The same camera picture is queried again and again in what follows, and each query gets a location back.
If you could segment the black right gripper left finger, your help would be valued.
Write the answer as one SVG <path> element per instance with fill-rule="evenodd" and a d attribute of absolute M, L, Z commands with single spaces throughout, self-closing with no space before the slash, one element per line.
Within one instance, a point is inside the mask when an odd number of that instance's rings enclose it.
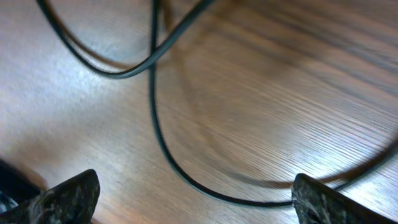
<path fill-rule="evenodd" d="M 88 169 L 1 214 L 1 223 L 90 224 L 98 198 L 97 173 Z"/>

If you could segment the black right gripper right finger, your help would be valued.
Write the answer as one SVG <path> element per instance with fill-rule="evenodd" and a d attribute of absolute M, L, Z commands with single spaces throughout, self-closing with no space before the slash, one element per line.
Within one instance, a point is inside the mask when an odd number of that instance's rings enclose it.
<path fill-rule="evenodd" d="M 292 204 L 300 224 L 397 224 L 306 174 L 295 177 Z"/>

